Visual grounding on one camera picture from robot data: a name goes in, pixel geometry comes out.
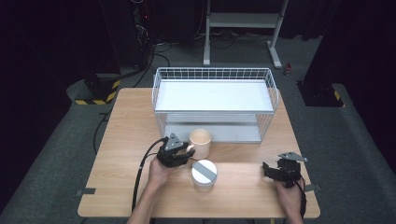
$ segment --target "white shelf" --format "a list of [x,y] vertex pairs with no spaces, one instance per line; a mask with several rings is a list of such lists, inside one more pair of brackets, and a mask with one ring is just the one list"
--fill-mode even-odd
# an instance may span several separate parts
[[165,79],[155,111],[274,113],[265,80],[261,79]]
[[210,14],[210,27],[275,28],[278,13],[215,13]]
[[189,133],[192,130],[201,128],[208,130],[212,134],[212,142],[229,143],[260,143],[259,126],[254,114],[238,115],[238,117],[216,117],[208,116],[197,118],[180,117],[177,114],[167,115],[165,135],[177,133],[177,137],[182,142],[189,141]]

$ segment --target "wooden table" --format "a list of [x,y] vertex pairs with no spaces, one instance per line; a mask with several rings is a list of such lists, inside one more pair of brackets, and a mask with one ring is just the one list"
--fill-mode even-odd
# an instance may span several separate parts
[[[86,186],[95,192],[83,194],[78,214],[128,217],[139,163],[151,144],[160,138],[151,105],[151,88],[120,90]],[[263,174],[262,162],[276,168],[277,155],[289,151],[301,155],[280,96],[278,109],[260,144],[212,144],[208,159],[216,164],[218,179],[211,191],[202,192],[194,187],[190,160],[172,174],[159,193],[152,216],[284,217],[273,181]],[[144,167],[138,197],[146,186],[151,159]],[[304,164],[301,173],[309,184]],[[307,192],[306,198],[305,217],[318,217],[315,193]]]

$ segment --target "black cable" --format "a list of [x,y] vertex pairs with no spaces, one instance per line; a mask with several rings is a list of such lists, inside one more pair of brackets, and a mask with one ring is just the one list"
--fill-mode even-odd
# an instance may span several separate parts
[[155,141],[151,145],[151,147],[148,148],[148,151],[146,152],[145,156],[143,157],[142,161],[140,162],[139,170],[137,171],[136,181],[134,182],[134,197],[132,199],[132,211],[134,211],[134,208],[136,207],[137,190],[139,189],[140,176],[142,175],[143,167],[145,165],[146,159],[149,156],[156,154],[156,153],[151,153],[151,154],[149,154],[149,153],[158,143],[163,142],[164,140],[165,140],[165,138],[161,138],[161,139],[158,139],[157,141]]
[[303,207],[303,203],[306,204],[306,196],[305,196],[305,180],[304,178],[300,175],[300,178],[303,180],[304,183],[304,188],[301,187],[301,185],[297,182],[297,180],[295,180],[290,174],[289,172],[287,172],[286,168],[284,166],[282,166],[282,168],[286,171],[285,173],[289,176],[289,178],[297,185],[297,187],[300,189],[301,192],[301,208],[300,208],[300,213],[301,213],[301,217],[304,218],[304,214],[305,214],[305,207]]
[[87,217],[84,217],[84,219],[81,220],[81,222],[79,224],[84,224],[86,221],[88,220]]
[[134,75],[137,75],[137,74],[141,73],[141,72],[143,71],[143,68],[144,68],[144,66],[141,67],[141,68],[139,68],[139,69],[136,70],[136,71],[131,72],[131,73],[128,73],[128,74],[125,74],[125,75],[121,75],[121,76],[117,76],[117,77],[110,78],[108,81],[118,81],[118,80],[121,80],[121,79],[126,78],[126,77],[132,77],[132,76],[134,76]]
[[149,69],[151,70],[151,72],[156,73],[156,71],[155,71],[153,66],[150,66]]
[[202,23],[204,21],[204,14],[205,14],[205,1],[202,0],[202,13],[201,13],[201,19],[199,21],[199,26],[197,29],[197,32],[195,32],[194,38],[199,34],[201,27],[202,27]]
[[155,51],[155,46],[152,48],[152,51],[151,51],[151,59],[150,59],[150,61],[149,61],[149,63],[148,63],[148,66],[147,66],[145,72],[144,72],[143,75],[139,78],[139,80],[137,80],[137,82],[133,85],[133,88],[135,88],[135,87],[140,83],[140,81],[142,80],[142,78],[145,76],[145,74],[147,73],[147,71],[150,69],[151,64],[152,64],[152,61],[154,60],[154,51]]
[[205,40],[201,39],[201,37],[197,37],[194,39],[194,42],[192,42],[191,48],[198,49],[205,45]]
[[93,135],[93,152],[98,154],[98,149],[96,148],[96,135],[98,134],[99,128],[102,125],[103,122],[107,122],[106,117],[111,113],[113,108],[111,108],[107,113],[100,113],[100,115],[103,115],[102,120],[99,122],[98,126],[96,127],[95,134]]
[[171,63],[169,62],[169,59],[166,58],[165,56],[163,56],[163,55],[161,55],[161,54],[154,54],[154,56],[160,56],[160,57],[164,58],[164,59],[168,62],[168,67],[171,66]]
[[228,49],[235,43],[235,38],[232,35],[230,35],[230,39],[226,39],[225,41],[229,41],[229,40],[231,40],[232,42],[229,46],[226,46],[226,47],[217,47],[217,46],[213,45],[212,43],[210,43],[210,46],[213,47],[214,49]]
[[168,45],[169,45],[169,48],[163,49],[163,50],[159,50],[159,51],[155,51],[155,53],[163,53],[163,52],[166,52],[166,51],[168,51],[169,49],[171,49],[172,46],[173,46],[172,43],[164,43],[164,45],[165,45],[165,44],[168,44]]
[[265,37],[264,39],[260,39],[260,37],[262,37],[262,36],[264,36],[264,35],[257,35],[256,37],[254,37],[254,38],[252,38],[252,39],[249,39],[249,40],[243,40],[243,39],[241,39],[241,40],[238,40],[238,38],[236,38],[236,43],[246,43],[246,44],[250,44],[250,43],[259,43],[259,42],[262,42],[262,41],[265,41],[265,40],[267,40],[269,37],[271,37],[270,35],[268,35],[267,37]]

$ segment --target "wire rack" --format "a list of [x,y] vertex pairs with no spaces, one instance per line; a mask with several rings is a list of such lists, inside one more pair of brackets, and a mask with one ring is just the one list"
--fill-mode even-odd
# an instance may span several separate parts
[[162,136],[188,141],[195,128],[214,142],[260,142],[278,105],[268,68],[158,68],[152,105]]

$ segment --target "white cup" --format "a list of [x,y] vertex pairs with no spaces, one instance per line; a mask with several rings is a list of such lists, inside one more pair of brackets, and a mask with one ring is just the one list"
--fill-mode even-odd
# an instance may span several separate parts
[[215,184],[218,178],[218,169],[212,161],[200,160],[192,165],[191,174],[195,188],[206,191],[207,189],[211,190]]
[[206,159],[209,156],[211,141],[212,134],[210,132],[205,129],[195,129],[190,133],[190,145],[187,147],[187,152],[193,148],[195,149],[193,159]]

